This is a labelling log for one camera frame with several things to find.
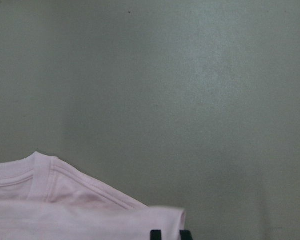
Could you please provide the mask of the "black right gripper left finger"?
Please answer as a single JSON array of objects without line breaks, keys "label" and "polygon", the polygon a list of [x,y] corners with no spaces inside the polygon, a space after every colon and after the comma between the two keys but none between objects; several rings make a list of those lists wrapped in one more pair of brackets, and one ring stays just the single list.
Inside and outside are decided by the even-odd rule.
[{"label": "black right gripper left finger", "polygon": [[162,240],[162,231],[161,230],[151,230],[150,231],[150,240]]}]

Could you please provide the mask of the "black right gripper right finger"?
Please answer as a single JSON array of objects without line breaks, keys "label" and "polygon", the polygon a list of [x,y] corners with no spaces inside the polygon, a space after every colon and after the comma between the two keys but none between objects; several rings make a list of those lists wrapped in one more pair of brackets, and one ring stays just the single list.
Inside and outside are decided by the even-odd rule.
[{"label": "black right gripper right finger", "polygon": [[193,236],[190,230],[180,230],[179,234],[181,240],[193,240]]}]

